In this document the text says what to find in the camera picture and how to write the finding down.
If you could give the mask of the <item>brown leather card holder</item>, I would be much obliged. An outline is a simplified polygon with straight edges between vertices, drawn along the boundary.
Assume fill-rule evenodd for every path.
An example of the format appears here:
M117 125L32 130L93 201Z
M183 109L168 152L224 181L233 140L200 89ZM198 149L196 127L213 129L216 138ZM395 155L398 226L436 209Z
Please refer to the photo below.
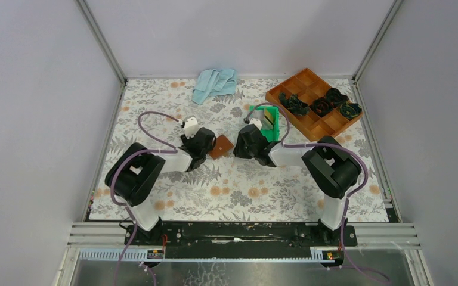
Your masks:
M225 156L233 147L233 143L225 135L220 135L216 138L213 150L209 152L209 155L213 160L216 160Z

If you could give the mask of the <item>silver credit card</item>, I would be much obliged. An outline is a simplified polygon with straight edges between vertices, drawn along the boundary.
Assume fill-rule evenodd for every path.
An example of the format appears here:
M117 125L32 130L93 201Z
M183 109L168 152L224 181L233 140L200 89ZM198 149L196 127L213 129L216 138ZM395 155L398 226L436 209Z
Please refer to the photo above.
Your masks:
M255 118L256 120L264 120L265 119L265 114L264 110L254 110L252 113L252 118Z

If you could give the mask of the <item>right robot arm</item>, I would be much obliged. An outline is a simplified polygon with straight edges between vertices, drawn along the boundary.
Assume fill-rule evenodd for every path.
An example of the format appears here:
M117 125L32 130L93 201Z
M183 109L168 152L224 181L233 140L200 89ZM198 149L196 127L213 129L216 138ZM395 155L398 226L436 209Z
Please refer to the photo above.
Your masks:
M249 124L238 133L234 155L255 159L267 167L298 166L307 169L324 194L318 237L326 245L334 245L341 239L349 197L361 190L369 177L363 160L331 136L302 145L284 144L268 141L256 125Z

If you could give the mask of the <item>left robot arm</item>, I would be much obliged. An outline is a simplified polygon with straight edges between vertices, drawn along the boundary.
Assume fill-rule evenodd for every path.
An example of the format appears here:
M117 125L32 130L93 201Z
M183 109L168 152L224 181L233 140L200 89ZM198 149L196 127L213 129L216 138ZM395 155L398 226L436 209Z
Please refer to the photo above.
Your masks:
M175 150L150 150L133 143L106 174L104 183L113 195L124 200L132 221L139 227L138 237L148 245L160 240L156 224L159 214L148 198L161 174L191 172L200 167L212 151L216 137L213 131L200 128L195 135L181 135L182 146Z

